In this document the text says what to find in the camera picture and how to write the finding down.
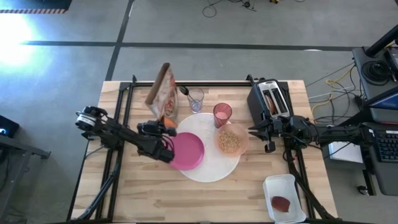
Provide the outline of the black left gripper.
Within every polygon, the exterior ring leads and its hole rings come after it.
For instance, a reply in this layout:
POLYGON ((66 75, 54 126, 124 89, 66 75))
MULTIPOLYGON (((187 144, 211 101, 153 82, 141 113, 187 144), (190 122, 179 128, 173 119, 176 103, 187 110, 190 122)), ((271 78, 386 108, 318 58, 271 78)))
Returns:
POLYGON ((140 134, 148 135, 148 136, 161 136, 163 133, 168 136, 176 136, 177 132, 174 129, 168 129, 169 126, 165 123, 161 123, 159 121, 148 121, 145 123, 138 123, 137 130, 140 134))

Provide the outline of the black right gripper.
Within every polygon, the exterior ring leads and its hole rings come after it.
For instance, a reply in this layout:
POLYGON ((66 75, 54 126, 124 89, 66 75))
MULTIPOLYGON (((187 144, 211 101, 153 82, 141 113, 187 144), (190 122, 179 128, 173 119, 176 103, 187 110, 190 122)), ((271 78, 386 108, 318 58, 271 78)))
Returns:
POLYGON ((250 131, 249 133, 261 141, 269 141, 269 144, 275 144, 272 140, 273 137, 292 138, 292 134, 289 132, 289 124, 290 118, 283 116, 271 118, 270 120, 265 119, 249 129, 266 129, 271 126, 269 133, 267 131, 250 131))

